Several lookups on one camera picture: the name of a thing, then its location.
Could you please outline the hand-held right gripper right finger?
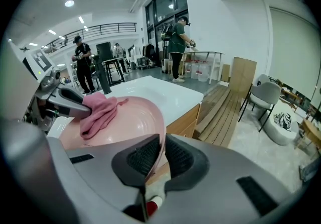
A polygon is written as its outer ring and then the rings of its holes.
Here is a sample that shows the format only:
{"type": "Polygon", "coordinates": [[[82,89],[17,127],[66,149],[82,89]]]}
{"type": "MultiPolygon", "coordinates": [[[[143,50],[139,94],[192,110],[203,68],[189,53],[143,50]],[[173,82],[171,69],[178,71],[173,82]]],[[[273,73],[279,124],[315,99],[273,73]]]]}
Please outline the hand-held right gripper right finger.
{"type": "Polygon", "coordinates": [[[171,179],[150,224],[277,224],[301,196],[224,147],[167,135],[166,158],[171,179]]]}

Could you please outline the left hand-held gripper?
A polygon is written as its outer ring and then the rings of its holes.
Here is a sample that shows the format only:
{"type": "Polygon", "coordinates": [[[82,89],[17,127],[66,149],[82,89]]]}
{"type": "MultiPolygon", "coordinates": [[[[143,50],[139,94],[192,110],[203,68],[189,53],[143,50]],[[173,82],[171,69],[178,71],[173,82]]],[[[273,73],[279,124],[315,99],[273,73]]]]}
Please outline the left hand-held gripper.
{"type": "Polygon", "coordinates": [[[23,64],[36,82],[36,90],[28,104],[24,120],[49,132],[58,115],[84,119],[91,115],[91,108],[82,104],[84,96],[73,87],[62,87],[60,69],[42,49],[26,54],[23,64]],[[58,106],[58,96],[72,101],[75,107],[58,106]]]}

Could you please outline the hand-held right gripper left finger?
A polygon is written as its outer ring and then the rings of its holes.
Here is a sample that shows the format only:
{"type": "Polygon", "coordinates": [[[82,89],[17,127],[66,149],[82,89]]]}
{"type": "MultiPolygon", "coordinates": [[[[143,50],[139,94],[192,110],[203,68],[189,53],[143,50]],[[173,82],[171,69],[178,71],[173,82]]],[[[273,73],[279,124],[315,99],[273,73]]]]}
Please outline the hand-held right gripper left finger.
{"type": "Polygon", "coordinates": [[[47,138],[78,221],[147,221],[145,179],[159,155],[159,135],[65,150],[47,138]]]}

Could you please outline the pink cloth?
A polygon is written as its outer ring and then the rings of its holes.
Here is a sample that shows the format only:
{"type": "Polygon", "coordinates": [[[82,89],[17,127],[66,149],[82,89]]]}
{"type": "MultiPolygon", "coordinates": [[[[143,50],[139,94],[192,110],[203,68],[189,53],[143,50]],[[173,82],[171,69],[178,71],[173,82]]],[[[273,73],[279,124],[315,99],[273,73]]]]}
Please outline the pink cloth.
{"type": "Polygon", "coordinates": [[[116,117],[117,107],[128,101],[128,98],[118,101],[114,96],[106,98],[100,92],[85,96],[83,104],[91,108],[91,114],[80,121],[80,136],[84,140],[93,138],[116,117]]]}

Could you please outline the big pink plate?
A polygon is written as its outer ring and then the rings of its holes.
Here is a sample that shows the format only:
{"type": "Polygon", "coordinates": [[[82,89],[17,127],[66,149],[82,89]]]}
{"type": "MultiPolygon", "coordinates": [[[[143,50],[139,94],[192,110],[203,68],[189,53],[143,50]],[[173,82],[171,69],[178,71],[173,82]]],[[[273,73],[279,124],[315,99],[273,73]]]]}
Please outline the big pink plate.
{"type": "Polygon", "coordinates": [[[150,100],[137,96],[119,97],[117,100],[126,99],[128,101],[125,104],[117,107],[116,117],[91,139],[85,140],[80,136],[80,121],[76,119],[66,125],[59,139],[64,149],[71,150],[109,145],[137,137],[147,138],[157,134],[159,145],[156,147],[156,159],[145,176],[145,179],[149,180],[155,173],[165,149],[165,122],[160,109],[150,100]]]}

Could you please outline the black faucet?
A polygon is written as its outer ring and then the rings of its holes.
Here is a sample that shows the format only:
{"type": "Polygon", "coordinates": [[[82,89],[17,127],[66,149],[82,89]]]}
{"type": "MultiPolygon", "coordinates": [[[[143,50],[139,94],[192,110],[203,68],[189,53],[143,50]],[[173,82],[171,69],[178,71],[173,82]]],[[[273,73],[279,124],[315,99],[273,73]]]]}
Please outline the black faucet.
{"type": "Polygon", "coordinates": [[[102,64],[99,55],[92,55],[95,71],[91,74],[92,79],[99,80],[100,87],[102,88],[104,94],[111,93],[110,85],[107,80],[106,71],[102,64]]]}

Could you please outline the black high table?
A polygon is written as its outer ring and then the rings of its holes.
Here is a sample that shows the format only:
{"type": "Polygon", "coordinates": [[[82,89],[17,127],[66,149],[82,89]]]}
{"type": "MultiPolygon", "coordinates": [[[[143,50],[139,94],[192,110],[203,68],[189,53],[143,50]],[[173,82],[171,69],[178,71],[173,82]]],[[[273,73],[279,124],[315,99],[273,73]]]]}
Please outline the black high table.
{"type": "Polygon", "coordinates": [[[110,86],[114,86],[117,84],[120,84],[122,82],[125,82],[123,72],[121,69],[121,66],[119,64],[118,58],[106,60],[102,62],[103,66],[105,67],[106,73],[107,73],[107,80],[110,86]],[[116,80],[116,77],[113,78],[113,72],[112,70],[115,70],[116,74],[118,75],[118,80],[116,80]]]}

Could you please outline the person's cream shirt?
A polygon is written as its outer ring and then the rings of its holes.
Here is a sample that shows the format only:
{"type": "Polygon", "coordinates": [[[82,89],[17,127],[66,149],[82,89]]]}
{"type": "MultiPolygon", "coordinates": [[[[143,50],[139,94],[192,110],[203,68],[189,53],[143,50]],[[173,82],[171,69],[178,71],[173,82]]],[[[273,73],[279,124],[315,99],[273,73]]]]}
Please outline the person's cream shirt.
{"type": "Polygon", "coordinates": [[[0,118],[21,120],[39,84],[25,54],[7,39],[0,45],[0,118]]]}

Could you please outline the black rectangular panel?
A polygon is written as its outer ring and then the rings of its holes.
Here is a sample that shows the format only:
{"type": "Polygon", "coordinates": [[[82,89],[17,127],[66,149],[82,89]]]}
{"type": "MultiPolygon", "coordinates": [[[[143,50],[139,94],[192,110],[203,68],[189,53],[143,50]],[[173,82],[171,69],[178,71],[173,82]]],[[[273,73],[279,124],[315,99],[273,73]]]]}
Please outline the black rectangular panel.
{"type": "Polygon", "coordinates": [[[97,44],[96,48],[97,48],[97,53],[98,53],[101,61],[113,59],[113,53],[112,53],[110,42],[97,44]]]}

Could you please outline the wooden slatted platform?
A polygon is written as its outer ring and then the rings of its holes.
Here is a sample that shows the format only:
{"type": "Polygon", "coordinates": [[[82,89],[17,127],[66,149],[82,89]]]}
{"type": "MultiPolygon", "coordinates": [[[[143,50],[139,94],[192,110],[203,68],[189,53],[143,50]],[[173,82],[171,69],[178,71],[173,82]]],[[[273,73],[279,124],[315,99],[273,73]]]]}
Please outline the wooden slatted platform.
{"type": "Polygon", "coordinates": [[[242,97],[217,85],[202,100],[193,138],[227,148],[234,133],[242,97]]]}

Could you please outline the white beanbag seat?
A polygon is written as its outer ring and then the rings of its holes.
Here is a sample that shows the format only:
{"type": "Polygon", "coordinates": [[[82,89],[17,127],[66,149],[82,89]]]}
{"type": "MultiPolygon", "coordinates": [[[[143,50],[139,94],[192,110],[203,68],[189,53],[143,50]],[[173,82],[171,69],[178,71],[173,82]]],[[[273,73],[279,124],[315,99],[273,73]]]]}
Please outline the white beanbag seat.
{"type": "Polygon", "coordinates": [[[273,114],[270,115],[263,129],[273,142],[281,146],[293,144],[299,133],[299,127],[295,120],[291,121],[290,131],[287,131],[274,122],[273,114]]]}

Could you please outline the wooden sink cabinet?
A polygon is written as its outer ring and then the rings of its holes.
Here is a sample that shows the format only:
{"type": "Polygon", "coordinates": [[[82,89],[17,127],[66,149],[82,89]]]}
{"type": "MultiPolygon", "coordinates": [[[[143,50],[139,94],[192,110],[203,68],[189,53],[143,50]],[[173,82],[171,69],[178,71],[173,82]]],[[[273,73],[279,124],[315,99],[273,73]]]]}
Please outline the wooden sink cabinet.
{"type": "MultiPolygon", "coordinates": [[[[183,116],[167,126],[167,133],[191,138],[198,120],[201,104],[197,104],[183,116]]],[[[163,175],[170,174],[170,167],[163,152],[158,166],[153,175],[147,180],[146,185],[151,185],[158,181],[163,175]]]]}

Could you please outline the metal cart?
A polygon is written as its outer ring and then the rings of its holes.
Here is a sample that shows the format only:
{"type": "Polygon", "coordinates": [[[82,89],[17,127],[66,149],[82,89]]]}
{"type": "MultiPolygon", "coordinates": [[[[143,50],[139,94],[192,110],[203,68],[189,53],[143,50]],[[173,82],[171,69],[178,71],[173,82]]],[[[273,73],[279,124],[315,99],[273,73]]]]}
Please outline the metal cart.
{"type": "Polygon", "coordinates": [[[150,60],[146,57],[140,57],[136,60],[136,67],[137,69],[144,70],[150,68],[150,60]]]}

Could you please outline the white sink countertop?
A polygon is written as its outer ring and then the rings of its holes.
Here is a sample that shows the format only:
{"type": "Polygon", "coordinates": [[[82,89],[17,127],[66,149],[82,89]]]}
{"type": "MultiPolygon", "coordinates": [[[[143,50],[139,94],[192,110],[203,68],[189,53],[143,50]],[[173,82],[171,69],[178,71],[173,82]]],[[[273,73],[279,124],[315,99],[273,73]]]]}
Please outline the white sink countertop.
{"type": "MultiPolygon", "coordinates": [[[[175,83],[146,76],[112,87],[109,97],[137,96],[150,100],[162,112],[166,126],[176,121],[197,104],[201,104],[203,94],[175,83]]],[[[53,123],[48,135],[59,139],[62,131],[73,118],[59,117],[53,123]]]]}

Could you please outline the zebra striped cushion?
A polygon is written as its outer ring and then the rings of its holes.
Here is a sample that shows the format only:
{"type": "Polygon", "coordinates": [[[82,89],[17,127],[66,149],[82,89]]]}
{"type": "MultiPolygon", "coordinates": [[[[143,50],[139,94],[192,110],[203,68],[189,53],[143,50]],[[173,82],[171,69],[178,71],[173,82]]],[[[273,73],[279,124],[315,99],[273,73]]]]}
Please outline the zebra striped cushion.
{"type": "Polygon", "coordinates": [[[281,128],[291,131],[291,115],[289,113],[278,113],[273,116],[274,122],[281,128]]]}

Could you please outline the black mezzanine railing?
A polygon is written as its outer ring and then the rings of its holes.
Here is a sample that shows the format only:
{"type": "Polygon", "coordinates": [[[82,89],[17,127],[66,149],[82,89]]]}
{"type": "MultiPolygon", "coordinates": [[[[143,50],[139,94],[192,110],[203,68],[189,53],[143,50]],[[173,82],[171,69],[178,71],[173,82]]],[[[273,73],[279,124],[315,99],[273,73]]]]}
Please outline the black mezzanine railing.
{"type": "Polygon", "coordinates": [[[63,47],[73,45],[73,41],[76,36],[80,36],[84,41],[89,41],[103,36],[134,33],[136,31],[137,23],[133,22],[97,25],[60,36],[49,44],[41,46],[41,49],[43,49],[45,53],[51,54],[63,47]]]}

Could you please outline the dark jackets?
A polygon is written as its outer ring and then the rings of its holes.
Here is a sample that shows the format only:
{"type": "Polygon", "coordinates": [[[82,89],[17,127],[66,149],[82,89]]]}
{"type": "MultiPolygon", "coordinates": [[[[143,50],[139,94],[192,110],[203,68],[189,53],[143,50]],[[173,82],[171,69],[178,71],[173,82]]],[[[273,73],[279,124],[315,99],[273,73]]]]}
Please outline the dark jackets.
{"type": "Polygon", "coordinates": [[[142,54],[144,57],[148,58],[149,60],[154,61],[156,57],[154,46],[150,43],[148,43],[147,45],[144,45],[142,54]]]}

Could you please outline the white suitcase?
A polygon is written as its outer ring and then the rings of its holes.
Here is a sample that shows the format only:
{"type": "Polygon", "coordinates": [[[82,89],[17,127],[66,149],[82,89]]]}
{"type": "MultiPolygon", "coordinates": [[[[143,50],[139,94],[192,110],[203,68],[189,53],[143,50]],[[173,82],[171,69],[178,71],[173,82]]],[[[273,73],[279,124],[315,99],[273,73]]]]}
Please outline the white suitcase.
{"type": "Polygon", "coordinates": [[[168,74],[170,71],[171,60],[170,59],[162,59],[161,65],[162,65],[162,73],[168,74]]]}

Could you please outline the grey chair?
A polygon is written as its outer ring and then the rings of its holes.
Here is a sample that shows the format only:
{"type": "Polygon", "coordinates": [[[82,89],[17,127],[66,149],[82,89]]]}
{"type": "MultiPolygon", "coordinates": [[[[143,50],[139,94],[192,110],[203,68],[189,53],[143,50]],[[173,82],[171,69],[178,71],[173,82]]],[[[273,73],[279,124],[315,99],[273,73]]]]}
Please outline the grey chair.
{"type": "Polygon", "coordinates": [[[240,111],[242,113],[239,117],[238,122],[241,121],[248,104],[252,103],[252,108],[258,106],[263,109],[263,114],[258,119],[259,122],[264,117],[264,115],[268,113],[265,121],[261,124],[261,128],[259,129],[259,132],[261,132],[272,111],[274,110],[274,107],[279,100],[280,94],[281,88],[279,87],[279,85],[271,82],[270,78],[267,75],[261,74],[257,78],[257,80],[250,85],[248,93],[240,108],[240,111]]]}

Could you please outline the low wooden coffee table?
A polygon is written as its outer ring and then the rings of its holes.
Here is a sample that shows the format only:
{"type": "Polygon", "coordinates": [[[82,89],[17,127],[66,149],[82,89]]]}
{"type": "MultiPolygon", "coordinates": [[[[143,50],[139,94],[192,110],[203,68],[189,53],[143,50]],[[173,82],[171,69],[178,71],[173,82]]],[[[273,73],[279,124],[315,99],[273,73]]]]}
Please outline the low wooden coffee table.
{"type": "Polygon", "coordinates": [[[309,120],[303,119],[302,122],[299,124],[299,129],[301,130],[302,136],[298,139],[298,142],[295,145],[295,149],[300,147],[305,139],[309,140],[309,144],[314,144],[315,152],[310,159],[314,159],[318,154],[319,150],[321,149],[321,131],[309,120]]]}

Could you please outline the tall wooden board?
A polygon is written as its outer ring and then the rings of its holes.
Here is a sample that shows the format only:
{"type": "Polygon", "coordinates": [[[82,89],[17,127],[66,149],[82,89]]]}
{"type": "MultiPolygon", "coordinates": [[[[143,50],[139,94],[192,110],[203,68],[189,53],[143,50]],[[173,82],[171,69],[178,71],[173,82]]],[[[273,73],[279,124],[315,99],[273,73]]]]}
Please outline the tall wooden board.
{"type": "Polygon", "coordinates": [[[245,98],[254,80],[257,62],[234,57],[229,88],[245,98]]]}

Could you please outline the white table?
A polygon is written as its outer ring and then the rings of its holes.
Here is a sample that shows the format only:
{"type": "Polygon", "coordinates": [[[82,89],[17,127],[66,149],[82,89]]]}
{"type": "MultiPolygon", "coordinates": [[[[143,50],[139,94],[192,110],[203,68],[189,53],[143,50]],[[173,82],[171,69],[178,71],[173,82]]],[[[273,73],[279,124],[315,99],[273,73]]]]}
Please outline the white table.
{"type": "Polygon", "coordinates": [[[208,83],[211,84],[212,80],[217,82],[221,81],[221,74],[223,69],[223,56],[225,55],[222,52],[216,51],[198,51],[197,49],[190,50],[189,52],[185,52],[182,57],[183,65],[187,61],[187,55],[190,56],[191,60],[196,59],[198,56],[204,56],[205,61],[210,64],[210,74],[208,78],[208,83]]]}

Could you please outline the white roller blind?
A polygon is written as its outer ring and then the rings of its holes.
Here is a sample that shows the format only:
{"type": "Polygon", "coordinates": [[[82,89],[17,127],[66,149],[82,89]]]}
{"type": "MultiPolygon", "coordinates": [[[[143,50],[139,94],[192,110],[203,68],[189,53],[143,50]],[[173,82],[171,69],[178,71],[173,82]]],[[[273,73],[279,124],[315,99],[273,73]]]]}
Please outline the white roller blind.
{"type": "Polygon", "coordinates": [[[269,75],[312,99],[321,66],[317,28],[294,15],[271,9],[273,53],[269,75]]]}

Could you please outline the black framed window wall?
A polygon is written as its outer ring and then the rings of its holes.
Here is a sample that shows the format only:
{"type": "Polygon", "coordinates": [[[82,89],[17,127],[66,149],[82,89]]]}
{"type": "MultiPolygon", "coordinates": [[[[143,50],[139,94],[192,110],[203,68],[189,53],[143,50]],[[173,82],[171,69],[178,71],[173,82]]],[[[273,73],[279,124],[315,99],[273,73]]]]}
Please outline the black framed window wall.
{"type": "Polygon", "coordinates": [[[153,45],[152,61],[161,67],[162,60],[168,58],[167,42],[161,40],[164,26],[176,23],[180,17],[188,17],[187,0],[152,0],[145,7],[147,43],[153,45]]]}

